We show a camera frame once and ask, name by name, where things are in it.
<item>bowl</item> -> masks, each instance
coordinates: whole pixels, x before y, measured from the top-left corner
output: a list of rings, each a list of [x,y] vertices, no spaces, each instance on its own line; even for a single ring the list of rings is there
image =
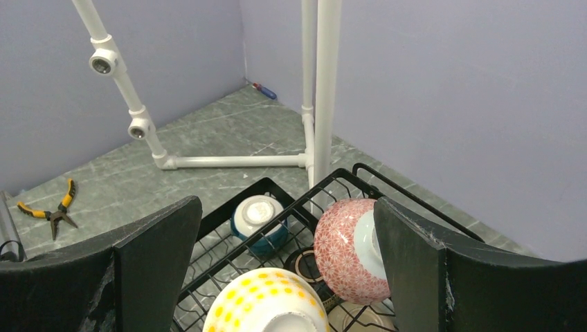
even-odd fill
[[[216,297],[204,332],[326,332],[318,294],[301,277],[281,268],[251,270]]]
[[[374,199],[335,202],[320,218],[314,251],[320,274],[341,299],[369,305],[391,296],[375,224]]]
[[[231,231],[234,236],[244,241],[272,221],[281,211],[283,211],[283,206],[273,197],[265,195],[248,197],[237,206],[233,213]],[[278,223],[264,237],[249,246],[249,250],[260,257],[273,254],[287,241],[287,226],[287,219]]]
[[[316,265],[314,248],[307,247],[294,251],[287,259],[283,268],[304,279],[318,294],[326,312],[329,312],[340,302],[340,298],[324,281]]]
[[[390,315],[391,312],[383,304],[372,304],[362,313],[362,305],[344,302],[332,309],[328,314],[328,322],[336,331],[347,332],[384,332],[396,331]],[[355,322],[352,320],[361,314]]]

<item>blue and white bowl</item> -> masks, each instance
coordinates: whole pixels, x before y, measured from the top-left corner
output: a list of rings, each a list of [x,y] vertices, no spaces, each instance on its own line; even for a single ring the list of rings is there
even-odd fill
[[[231,230],[234,236],[246,240],[261,227],[269,223],[283,211],[283,206],[273,197],[265,195],[251,196],[240,203],[231,217]],[[287,240],[288,221],[278,223],[264,237],[249,247],[257,256],[267,256]]]

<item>bowl base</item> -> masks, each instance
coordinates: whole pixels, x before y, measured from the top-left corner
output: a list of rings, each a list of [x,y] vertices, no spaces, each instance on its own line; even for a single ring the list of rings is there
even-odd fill
[[[284,313],[274,317],[263,329],[263,332],[317,332],[316,325],[310,317],[302,313]]]

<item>purple wall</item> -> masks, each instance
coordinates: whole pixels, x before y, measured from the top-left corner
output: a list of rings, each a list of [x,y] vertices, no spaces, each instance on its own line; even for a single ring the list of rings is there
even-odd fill
[[[238,0],[95,3],[156,125],[244,86]],[[88,66],[90,36],[71,1],[2,1],[0,31],[0,190],[131,140],[116,85]]]
[[[248,75],[301,104],[299,1],[241,0]],[[344,1],[335,133],[549,259],[587,257],[583,1]]]

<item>dish rack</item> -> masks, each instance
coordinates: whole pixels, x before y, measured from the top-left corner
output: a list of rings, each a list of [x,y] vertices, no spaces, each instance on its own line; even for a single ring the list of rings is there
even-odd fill
[[[478,237],[365,164],[355,164],[352,172],[346,169],[337,169],[298,200],[294,200],[270,178],[263,178],[202,219],[192,261],[175,309],[172,331],[202,331],[210,306],[220,291],[233,279],[256,268],[283,268],[285,259],[291,253],[312,246],[318,219],[310,212],[311,208],[324,212],[327,207],[340,199],[378,199],[382,197],[383,194],[377,187],[358,177],[360,169],[363,169],[363,172],[370,178],[378,178],[383,185],[389,185],[394,190],[405,194],[456,228],[462,228],[462,231],[469,236]],[[284,211],[245,241],[233,237],[230,218],[236,207],[250,196],[263,194],[277,199],[286,207]],[[319,194],[326,196],[326,205],[316,204],[316,196]],[[278,248],[274,247],[275,254],[270,257],[254,255],[249,247],[264,237],[278,223],[281,223],[282,227],[286,227],[288,230],[289,237],[286,243]],[[373,323],[365,324],[360,319],[363,312],[369,310],[371,314],[386,316],[387,321],[395,320],[390,299],[382,302],[381,305],[364,306],[358,312],[354,311],[355,314],[349,312],[345,306],[341,306],[340,302],[336,306],[345,311],[349,319],[344,329],[333,326],[331,322],[330,329],[333,332],[348,331],[352,326],[356,326],[355,324],[373,329],[369,329],[370,331],[398,331],[397,328],[393,329]]]

